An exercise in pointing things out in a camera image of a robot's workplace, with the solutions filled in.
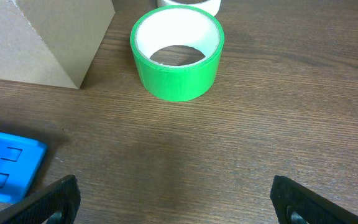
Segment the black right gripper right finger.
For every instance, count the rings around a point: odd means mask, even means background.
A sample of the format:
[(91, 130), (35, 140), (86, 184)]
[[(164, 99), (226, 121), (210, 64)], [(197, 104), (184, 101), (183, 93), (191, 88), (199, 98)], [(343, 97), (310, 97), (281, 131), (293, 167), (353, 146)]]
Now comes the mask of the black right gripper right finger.
[(279, 224), (358, 224), (358, 216), (285, 176), (270, 191)]

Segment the white tape roll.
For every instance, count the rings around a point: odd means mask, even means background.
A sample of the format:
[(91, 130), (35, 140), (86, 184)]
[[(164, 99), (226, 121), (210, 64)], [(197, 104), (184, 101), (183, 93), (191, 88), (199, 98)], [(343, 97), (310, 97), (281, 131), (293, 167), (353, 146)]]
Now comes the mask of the white tape roll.
[(196, 7), (198, 9), (202, 9), (212, 16), (215, 16), (221, 7), (221, 0), (205, 0), (199, 3), (180, 3), (174, 0), (157, 0), (158, 7), (165, 6), (174, 6), (174, 5), (183, 5), (183, 6), (191, 6)]

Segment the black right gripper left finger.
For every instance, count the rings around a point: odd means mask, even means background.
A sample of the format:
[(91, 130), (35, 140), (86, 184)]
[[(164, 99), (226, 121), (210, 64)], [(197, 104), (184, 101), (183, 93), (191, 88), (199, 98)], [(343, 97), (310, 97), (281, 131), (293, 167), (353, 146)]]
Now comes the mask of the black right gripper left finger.
[(77, 179), (67, 175), (0, 211), (0, 224), (73, 224), (80, 202)]

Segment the blue plastic block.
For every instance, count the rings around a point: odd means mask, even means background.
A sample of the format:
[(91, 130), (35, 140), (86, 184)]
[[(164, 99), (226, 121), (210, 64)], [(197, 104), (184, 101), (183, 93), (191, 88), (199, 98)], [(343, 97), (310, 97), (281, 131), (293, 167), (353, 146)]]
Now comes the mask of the blue plastic block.
[(0, 202), (17, 203), (25, 197), (46, 151), (40, 141), (0, 133)]

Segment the green tape roll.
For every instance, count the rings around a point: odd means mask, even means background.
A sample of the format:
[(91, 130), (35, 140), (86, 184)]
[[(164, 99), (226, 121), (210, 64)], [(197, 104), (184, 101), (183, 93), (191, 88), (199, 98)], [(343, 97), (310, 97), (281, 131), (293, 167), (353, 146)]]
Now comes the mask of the green tape roll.
[[(147, 91), (167, 101), (188, 101), (213, 85), (225, 36), (210, 13), (187, 5), (160, 7), (144, 14), (133, 26), (130, 45), (139, 78)], [(158, 63), (158, 50), (183, 45), (199, 50), (204, 58), (188, 65)]]

